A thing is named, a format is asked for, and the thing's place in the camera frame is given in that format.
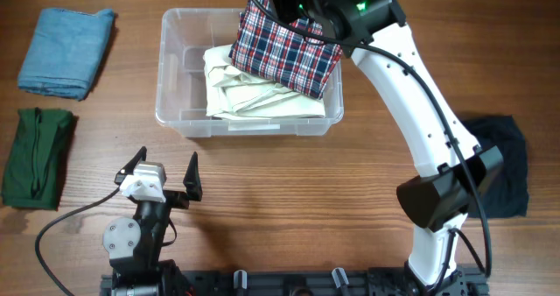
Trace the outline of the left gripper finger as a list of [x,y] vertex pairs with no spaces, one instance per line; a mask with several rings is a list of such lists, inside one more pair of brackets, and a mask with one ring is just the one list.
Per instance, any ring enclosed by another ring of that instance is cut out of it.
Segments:
[[185,176],[183,178],[183,185],[187,192],[200,192],[201,182],[199,174],[199,161],[198,153],[194,152],[190,158]]
[[147,157],[147,148],[142,146],[136,155],[125,165],[123,166],[118,172],[117,176],[125,176],[128,174],[132,174],[135,167],[141,162],[145,161]]

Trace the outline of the red plaid cloth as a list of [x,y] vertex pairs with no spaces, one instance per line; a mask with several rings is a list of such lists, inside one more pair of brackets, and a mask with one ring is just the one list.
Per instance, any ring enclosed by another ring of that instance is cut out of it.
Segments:
[[248,1],[229,58],[243,72],[321,99],[342,56],[341,47],[307,39],[275,23]]

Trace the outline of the cream cloth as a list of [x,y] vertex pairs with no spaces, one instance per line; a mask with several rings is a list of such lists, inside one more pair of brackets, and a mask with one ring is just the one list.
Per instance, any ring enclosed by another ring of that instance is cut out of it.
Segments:
[[229,58],[230,45],[204,52],[206,114],[228,120],[324,117],[325,104],[285,86],[243,72]]

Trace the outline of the dark green cloth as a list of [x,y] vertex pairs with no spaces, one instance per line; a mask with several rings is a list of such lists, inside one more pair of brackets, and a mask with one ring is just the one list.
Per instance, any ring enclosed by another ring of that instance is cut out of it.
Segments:
[[13,208],[55,210],[60,203],[59,169],[74,130],[65,109],[21,109],[6,163],[1,195]]

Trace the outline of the clear plastic storage container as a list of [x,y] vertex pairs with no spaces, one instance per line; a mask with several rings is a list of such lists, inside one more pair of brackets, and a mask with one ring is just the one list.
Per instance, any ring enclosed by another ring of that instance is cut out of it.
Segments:
[[[204,52],[235,42],[241,9],[174,8],[162,18],[155,118],[183,137],[296,135],[323,136],[344,116],[342,64],[328,80],[325,117],[261,120],[216,119],[207,115]],[[280,124],[279,130],[229,131],[231,123]]]

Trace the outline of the light blue cloth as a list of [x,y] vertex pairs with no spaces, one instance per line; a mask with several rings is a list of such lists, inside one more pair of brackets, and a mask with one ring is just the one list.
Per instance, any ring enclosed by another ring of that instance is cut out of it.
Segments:
[[23,91],[81,101],[92,88],[115,13],[43,9],[17,77]]

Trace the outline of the black cloth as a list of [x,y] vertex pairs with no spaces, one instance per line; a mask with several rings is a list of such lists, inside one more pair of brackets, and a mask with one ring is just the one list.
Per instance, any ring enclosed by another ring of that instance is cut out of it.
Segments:
[[463,125],[483,149],[497,146],[503,169],[481,197],[488,219],[526,216],[529,205],[528,153],[526,138],[512,116],[480,116]]

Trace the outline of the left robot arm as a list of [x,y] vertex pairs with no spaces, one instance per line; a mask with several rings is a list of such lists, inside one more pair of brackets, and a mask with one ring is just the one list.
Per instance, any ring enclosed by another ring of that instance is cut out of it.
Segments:
[[165,232],[174,229],[171,211],[187,209],[202,200],[198,154],[195,152],[183,178],[184,191],[165,189],[161,163],[146,160],[147,149],[137,154],[115,175],[117,191],[136,204],[132,217],[110,222],[102,245],[108,253],[112,274],[103,276],[101,295],[194,295],[193,284],[176,263],[159,259],[161,250],[173,244]]

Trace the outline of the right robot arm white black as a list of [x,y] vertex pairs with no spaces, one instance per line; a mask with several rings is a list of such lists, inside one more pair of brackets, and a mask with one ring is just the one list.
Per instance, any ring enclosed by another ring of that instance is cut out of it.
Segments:
[[417,175],[397,199],[414,223],[407,261],[416,286],[435,293],[458,269],[456,237],[470,211],[485,215],[482,197],[501,172],[497,147],[483,148],[455,116],[417,52],[397,0],[271,0],[276,21],[319,23],[322,40],[372,82],[395,119]]

